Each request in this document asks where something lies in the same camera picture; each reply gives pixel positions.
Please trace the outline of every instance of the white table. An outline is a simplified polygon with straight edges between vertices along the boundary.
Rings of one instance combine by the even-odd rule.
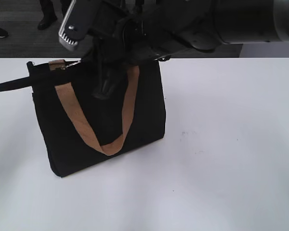
[[[30,60],[0,59],[0,82]],[[165,139],[64,179],[31,89],[0,93],[0,231],[289,231],[289,59],[161,71]]]

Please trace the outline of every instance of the bag handle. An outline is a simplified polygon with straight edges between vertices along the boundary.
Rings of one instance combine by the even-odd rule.
[[[64,60],[53,61],[50,62],[49,65],[51,70],[55,70],[56,68],[64,66],[65,62]],[[122,135],[120,135],[112,143],[103,146],[100,145],[93,128],[90,126],[88,120],[86,119],[79,101],[75,95],[72,84],[67,83],[55,87],[59,100],[67,116],[73,123],[82,140],[89,147],[107,156],[115,155],[121,151],[134,119],[139,74],[140,70],[138,66],[131,67],[127,70],[129,83],[125,93],[122,108]]]

